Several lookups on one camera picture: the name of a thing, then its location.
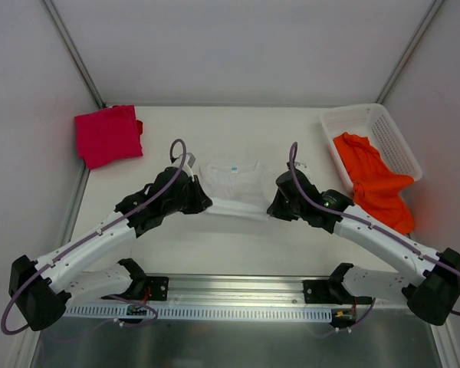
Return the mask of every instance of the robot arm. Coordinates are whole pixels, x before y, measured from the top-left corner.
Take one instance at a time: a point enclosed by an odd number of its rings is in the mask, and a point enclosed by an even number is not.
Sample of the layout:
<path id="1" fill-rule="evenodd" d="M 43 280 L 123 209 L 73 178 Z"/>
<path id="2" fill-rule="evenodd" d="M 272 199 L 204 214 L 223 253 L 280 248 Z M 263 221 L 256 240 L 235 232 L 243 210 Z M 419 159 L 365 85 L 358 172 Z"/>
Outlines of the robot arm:
<path id="1" fill-rule="evenodd" d="M 460 279 L 423 256 L 460 271 L 460 254 L 450 248 L 440 253 L 420 245 L 378 222 L 345 195 L 335 190 L 319 193 L 302 172 L 295 169 L 295 173 L 301 189 L 318 206 L 305 200 L 289 170 L 276 180 L 278 192 L 268 209 L 269 215 L 285 221 L 303 219 L 310 226 L 347 238 L 398 271 L 371 271 L 353 264 L 340 264 L 327 281 L 325 297 L 338 304 L 350 300 L 351 296 L 379 297 L 407 304 L 416 316 L 430 324 L 444 324 L 460 295 Z M 394 240 L 392 234 L 419 252 L 410 251 Z M 315 296 L 324 297 L 324 290 Z"/>
<path id="2" fill-rule="evenodd" d="M 96 260 L 116 247 L 134 242 L 145 232 L 160 226 L 175 212 L 196 214 L 212 205 L 192 173 L 195 158 L 191 153 L 174 159 L 153 183 L 124 198 L 115 209 L 80 240 L 69 242 L 35 261 L 26 255 L 12 264 L 9 294 L 11 297 L 38 270 L 47 268 L 34 279 L 16 304 L 32 330 L 51 326 L 70 307 L 112 294 L 132 298 L 144 288 L 146 275 L 132 259 L 123 259 L 111 268 L 84 272 Z M 175 178 L 162 195 L 148 206 L 140 205 L 159 193 Z"/>

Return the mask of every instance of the white wall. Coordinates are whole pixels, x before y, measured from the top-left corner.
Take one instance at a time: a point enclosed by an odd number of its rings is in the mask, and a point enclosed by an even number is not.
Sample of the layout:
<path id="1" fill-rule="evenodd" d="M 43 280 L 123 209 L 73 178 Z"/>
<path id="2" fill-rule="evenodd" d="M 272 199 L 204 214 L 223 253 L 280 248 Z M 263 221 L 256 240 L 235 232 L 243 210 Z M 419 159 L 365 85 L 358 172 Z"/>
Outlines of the white wall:
<path id="1" fill-rule="evenodd" d="M 445 4 L 386 107 L 424 172 L 409 192 L 416 235 L 460 252 L 460 0 Z M 460 317 L 452 323 L 460 343 Z"/>
<path id="2" fill-rule="evenodd" d="M 73 116 L 93 110 L 40 2 L 1 0 L 0 318 L 11 263 L 58 240 L 81 167 Z M 12 339 L 0 332 L 0 366 Z"/>
<path id="3" fill-rule="evenodd" d="M 55 0 L 107 102 L 375 101 L 432 0 Z"/>

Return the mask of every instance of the white plastic basket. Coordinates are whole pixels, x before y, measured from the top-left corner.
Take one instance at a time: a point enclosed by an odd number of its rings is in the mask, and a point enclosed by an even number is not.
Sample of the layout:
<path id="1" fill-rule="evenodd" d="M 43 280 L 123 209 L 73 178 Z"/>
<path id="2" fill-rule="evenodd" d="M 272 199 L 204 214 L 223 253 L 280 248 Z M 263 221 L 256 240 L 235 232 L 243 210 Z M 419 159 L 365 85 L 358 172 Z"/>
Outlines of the white plastic basket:
<path id="1" fill-rule="evenodd" d="M 370 144 L 379 150 L 383 162 L 397 174 L 409 175 L 415 181 L 421 179 L 422 170 L 397 125 L 385 107 L 377 103 L 365 103 L 337 107 L 324 111 L 320 122 L 344 187 L 353 191 L 353 182 L 344 167 L 333 139 L 344 132 L 367 136 Z"/>

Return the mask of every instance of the white table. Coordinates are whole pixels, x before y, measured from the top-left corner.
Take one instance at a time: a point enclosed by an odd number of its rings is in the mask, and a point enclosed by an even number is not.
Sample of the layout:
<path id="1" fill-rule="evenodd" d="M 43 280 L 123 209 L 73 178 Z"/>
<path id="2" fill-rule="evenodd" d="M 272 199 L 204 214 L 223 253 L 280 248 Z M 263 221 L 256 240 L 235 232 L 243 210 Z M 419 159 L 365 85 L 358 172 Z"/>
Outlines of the white table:
<path id="1" fill-rule="evenodd" d="M 90 173 L 74 238 L 96 225 L 125 196 L 140 190 L 169 164 L 169 147 L 183 138 L 196 157 L 195 173 L 208 163 L 264 163 L 286 171 L 288 151 L 299 143 L 319 190 L 343 191 L 319 123 L 321 109 L 264 107 L 137 107 L 144 122 L 144 157 L 110 164 Z M 303 221 L 271 218 L 258 222 L 217 215 L 175 214 L 162 226 L 111 253 L 98 270 L 131 257 L 149 273 L 329 275 L 341 262 L 364 268 L 392 268 L 359 245 L 311 228 Z"/>

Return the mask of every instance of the metal bracket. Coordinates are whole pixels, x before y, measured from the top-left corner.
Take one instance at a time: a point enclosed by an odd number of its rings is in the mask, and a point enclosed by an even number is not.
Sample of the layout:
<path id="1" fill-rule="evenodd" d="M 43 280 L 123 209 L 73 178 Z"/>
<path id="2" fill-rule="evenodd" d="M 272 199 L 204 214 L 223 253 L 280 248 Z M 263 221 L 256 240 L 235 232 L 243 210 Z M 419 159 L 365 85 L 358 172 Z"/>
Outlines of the metal bracket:
<path id="1" fill-rule="evenodd" d="M 148 301 L 167 301 L 169 294 L 169 278 L 162 276 L 147 276 L 145 289 L 149 290 Z"/>
<path id="2" fill-rule="evenodd" d="M 340 303 L 329 291 L 328 280 L 303 280 L 305 304 L 354 304 L 354 296 L 350 295 Z M 357 305 L 370 305 L 371 297 L 357 297 Z"/>

